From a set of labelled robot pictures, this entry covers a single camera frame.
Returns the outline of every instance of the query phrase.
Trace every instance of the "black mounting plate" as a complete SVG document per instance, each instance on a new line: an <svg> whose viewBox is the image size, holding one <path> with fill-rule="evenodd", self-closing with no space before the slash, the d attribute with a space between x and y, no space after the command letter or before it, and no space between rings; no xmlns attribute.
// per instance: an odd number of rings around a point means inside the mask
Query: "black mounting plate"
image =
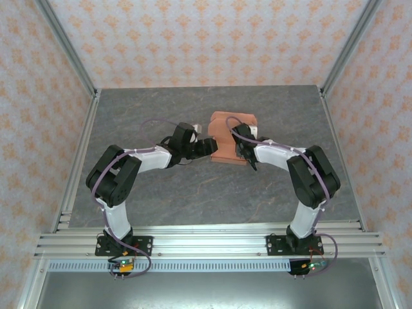
<svg viewBox="0 0 412 309"><path fill-rule="evenodd" d="M286 243L286 235L271 234L266 236L266 250L268 256L310 256L311 252L309 251L309 247L324 254L323 245L319 246L319 244L322 244L322 239L320 236L315 236L305 243L304 248L297 252L293 252L290 245ZM314 256L319 255L316 251L313 251L312 254Z"/></svg>
<svg viewBox="0 0 412 309"><path fill-rule="evenodd" d="M136 245L138 243L137 249L145 252L148 256L152 254L153 248L153 236L133 236L132 244ZM107 237L99 236L97 238L96 244L96 256L120 256L123 253L124 247L113 246L113 243L110 242Z"/></svg>

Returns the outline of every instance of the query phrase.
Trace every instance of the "metal floor panel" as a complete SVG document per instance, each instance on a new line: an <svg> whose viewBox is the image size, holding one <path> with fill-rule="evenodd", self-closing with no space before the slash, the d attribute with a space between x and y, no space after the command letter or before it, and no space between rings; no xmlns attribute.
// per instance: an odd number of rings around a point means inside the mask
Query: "metal floor panel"
<svg viewBox="0 0 412 309"><path fill-rule="evenodd" d="M379 309L367 259L340 259L330 271L296 279L286 272L48 273L38 309Z"/></svg>

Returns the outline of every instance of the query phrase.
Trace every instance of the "black motor bracket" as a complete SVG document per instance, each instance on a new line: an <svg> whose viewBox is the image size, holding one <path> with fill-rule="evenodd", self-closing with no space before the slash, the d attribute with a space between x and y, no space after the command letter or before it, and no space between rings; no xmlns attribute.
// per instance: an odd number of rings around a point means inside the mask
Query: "black motor bracket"
<svg viewBox="0 0 412 309"><path fill-rule="evenodd" d="M209 156L218 150L218 145L213 138L205 138L192 142L194 136L196 138L198 137L198 133L194 127L185 122L180 122L176 126L176 129L174 129L169 141L159 144L159 146L168 150L172 155L167 168L180 163L182 158L188 160L199 159L204 156Z"/></svg>
<svg viewBox="0 0 412 309"><path fill-rule="evenodd" d="M341 181L324 151L319 146L314 145L306 149L304 153L321 175L329 197L332 198L341 187ZM316 209L326 199L326 196L308 163L302 156L293 156L287 160L287 164L297 198L303 205Z"/></svg>
<svg viewBox="0 0 412 309"><path fill-rule="evenodd" d="M322 254L323 243L320 236L313 234L299 239L290 230L286 230L286 235L271 234L266 236L266 249L268 256L309 256L318 255L316 251L310 252L310 249L316 249Z"/></svg>
<svg viewBox="0 0 412 309"><path fill-rule="evenodd" d="M151 256L153 248L153 237L152 236L134 236L133 229L127 233L125 237L122 238L124 243L132 247L136 247L141 251L145 252L148 256ZM134 254L132 250L125 248L117 241L115 241L107 232L103 230L103 235L97 237L97 244L95 255L96 256L121 256L124 252Z"/></svg>
<svg viewBox="0 0 412 309"><path fill-rule="evenodd" d="M252 134L250 127L247 124L240 124L233 128L238 135L248 138L249 140L256 140L255 136ZM240 158L244 158L252 168L257 171L256 163L258 162L254 148L256 147L256 143L248 142L247 140L243 140L242 138L232 134L232 137L236 143L236 154ZM262 142L264 140L268 140L266 137L260 137L257 141Z"/></svg>
<svg viewBox="0 0 412 309"><path fill-rule="evenodd" d="M92 190L104 169L124 150L117 145L109 146L86 178L86 186ZM117 174L108 171L96 190L96 198L101 198L108 207L119 205L129 196L142 161L134 156L125 156L112 169L120 169Z"/></svg>

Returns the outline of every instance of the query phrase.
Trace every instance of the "aluminum frame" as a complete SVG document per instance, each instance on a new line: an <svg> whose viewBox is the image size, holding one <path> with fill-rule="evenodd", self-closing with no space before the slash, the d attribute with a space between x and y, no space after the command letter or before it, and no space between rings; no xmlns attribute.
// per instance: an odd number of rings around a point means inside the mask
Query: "aluminum frame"
<svg viewBox="0 0 412 309"><path fill-rule="evenodd" d="M95 87L82 65L79 56L77 55L74 47L71 45L70 40L66 32L64 31L61 23L59 22L53 8L48 0L35 0L39 9L44 14L46 20L49 22L53 32L59 40L63 50L68 56L71 64L75 68L75 71L79 75L84 87L91 94L94 95L90 104L88 115L84 124L82 135L79 138L79 144L76 152L76 156L73 161L73 168L68 179L68 185L64 196L61 201L61 211L59 211L55 224L52 228L52 234L43 234L39 240L39 245L36 249L36 257L32 271L29 273L29 277L24 286L24 290L19 301L18 308L35 308L40 298L41 290L48 272L48 265L51 257L63 257L79 259L96 259L93 255L95 236L101 229L69 229L71 209L73 207L74 195L78 186L79 176L81 172L81 166L86 154L87 144L93 126L93 120L98 104L98 97L100 92L95 94ZM354 51L358 41L364 33L368 23L374 16L376 9L382 0L370 0L366 5L358 23L353 29L348 41L346 42L341 54L335 62L324 86L321 89L321 96L325 98L330 90L333 88L337 78L342 72L345 64L347 63L350 55ZM333 130L332 120L327 108L326 101L323 101L328 121L332 129L333 137L338 146L339 155L343 159L341 148L339 147L339 141ZM319 232L327 232L336 236L341 246L346 246L346 250L343 250L339 254L339 257L369 257L371 269L377 284L379 295L384 308L403 308L397 290L394 287L393 280L391 278L390 265L385 258L385 248L381 243L379 233L365 232L363 224L362 212L360 211L362 225L359 222L331 222L319 223ZM201 256L207 256L211 258L211 249L226 248L223 252L215 255L232 257L233 254L238 256L242 253L242 257L252 257L253 259L267 260L267 254L265 254L265 240L262 239L263 235L269 232L276 232L279 234L284 233L286 223L251 223L248 225L214 225L214 226L183 226L183 227L144 227L135 228L134 231L137 234L150 233L156 234L156 241L160 241L159 245L154 245L154 259L161 260L162 258L181 258L184 254L189 256L195 256L199 258ZM176 239L173 239L170 233L177 233ZM176 247L185 246L185 252L182 253L180 248L176 251ZM328 252L333 254L333 247L331 243L325 239L325 248Z"/></svg>
<svg viewBox="0 0 412 309"><path fill-rule="evenodd" d="M154 237L153 259L296 258L267 254L265 236L285 235L287 226L288 223L245 223L134 227L133 234ZM338 258L374 258L386 253L380 234L363 232L358 221L320 222L317 230L336 239ZM102 229L62 229L54 234L42 234L34 256L36 259L106 259L94 255L96 235L101 232ZM326 256L335 254L330 239L323 238L323 247Z"/></svg>
<svg viewBox="0 0 412 309"><path fill-rule="evenodd" d="M96 92L96 88L93 85L89 74L84 68L80 57L77 55L76 50L71 44L67 33L64 31L62 24L57 18L57 15L54 12L54 9L52 8L50 2L48 0L35 0L35 2L37 3L39 10L43 13L44 18L49 23L50 28L52 29L53 33L56 36L56 39L62 46L63 51L67 55L71 65L73 66L73 69L79 76L79 79L82 82L84 88L91 96L93 96Z"/></svg>
<svg viewBox="0 0 412 309"><path fill-rule="evenodd" d="M342 49L342 52L336 59L332 70L329 72L329 75L326 78L323 87L321 88L322 95L324 97L327 97L329 92L332 90L333 85L335 84L339 75L342 73L353 51L356 49L363 33L367 29L370 21L375 16L375 12L377 11L381 2L382 0L369 0L369 2L366 4L365 9L363 10L362 14L359 17L359 20L357 21L357 24L355 25L355 28L349 35L348 40L346 41Z"/></svg>
<svg viewBox="0 0 412 309"><path fill-rule="evenodd" d="M57 230L58 225L61 224L61 220L65 219L65 215L71 215L101 91L101 89L98 89L89 103L89 108L83 123L82 133L80 134L79 141L77 142L75 157L73 159L70 174L66 183L66 189L64 190L61 202L59 203L59 211L53 220L53 225L50 232L55 232Z"/></svg>

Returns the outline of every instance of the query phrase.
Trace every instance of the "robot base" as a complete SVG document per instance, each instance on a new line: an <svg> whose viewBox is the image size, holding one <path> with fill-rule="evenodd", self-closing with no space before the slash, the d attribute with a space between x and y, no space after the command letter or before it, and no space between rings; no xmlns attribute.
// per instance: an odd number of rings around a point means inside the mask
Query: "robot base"
<svg viewBox="0 0 412 309"><path fill-rule="evenodd" d="M288 236L286 235L278 236L271 234L266 236L266 249L268 256L310 256L311 254L318 256L319 253L315 250L318 250L324 254L322 239L320 236L310 235L304 239L300 239L295 248L290 246L288 240Z"/></svg>
<svg viewBox="0 0 412 309"><path fill-rule="evenodd" d="M148 256L151 256L153 247L152 236L134 236L133 231L131 230L131 232L126 235L122 241L132 247L140 249ZM96 256L121 256L125 251L132 254L131 250L117 243L106 231L104 231L103 236L99 236L97 238L95 251Z"/></svg>

